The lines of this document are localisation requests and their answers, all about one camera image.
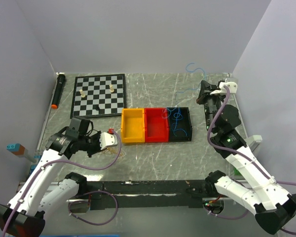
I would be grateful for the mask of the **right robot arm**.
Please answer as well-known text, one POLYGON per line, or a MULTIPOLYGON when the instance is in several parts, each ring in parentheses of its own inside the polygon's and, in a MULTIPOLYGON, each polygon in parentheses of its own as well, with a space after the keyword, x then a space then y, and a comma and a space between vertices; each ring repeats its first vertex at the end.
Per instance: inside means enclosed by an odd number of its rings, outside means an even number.
POLYGON ((274 235, 295 217, 296 194, 283 188, 257 160, 247 142, 236 131, 241 124, 239 111, 228 104, 236 93, 237 83, 219 81, 200 82, 197 104, 204 106, 208 143, 223 159, 236 168, 251 186, 249 189, 229 178, 221 171, 208 175, 206 193, 233 199, 255 217, 259 226, 274 235))

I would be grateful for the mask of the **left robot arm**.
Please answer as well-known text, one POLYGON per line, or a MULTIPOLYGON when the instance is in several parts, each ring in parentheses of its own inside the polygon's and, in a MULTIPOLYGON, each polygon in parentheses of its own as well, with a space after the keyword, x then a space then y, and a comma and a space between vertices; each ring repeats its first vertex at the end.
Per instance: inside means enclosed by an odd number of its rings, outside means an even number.
POLYGON ((8 204, 0 204, 3 235, 38 237, 45 227, 47 215, 57 205, 71 197, 83 198, 87 194, 86 177, 74 172, 66 175, 60 186, 52 192, 46 194, 46 191, 64 164, 92 169, 70 160, 78 151, 86 152, 91 157, 120 144, 120 138, 114 130, 93 134, 93 128, 92 121, 74 117, 69 126, 48 139, 39 163, 21 190, 8 204))

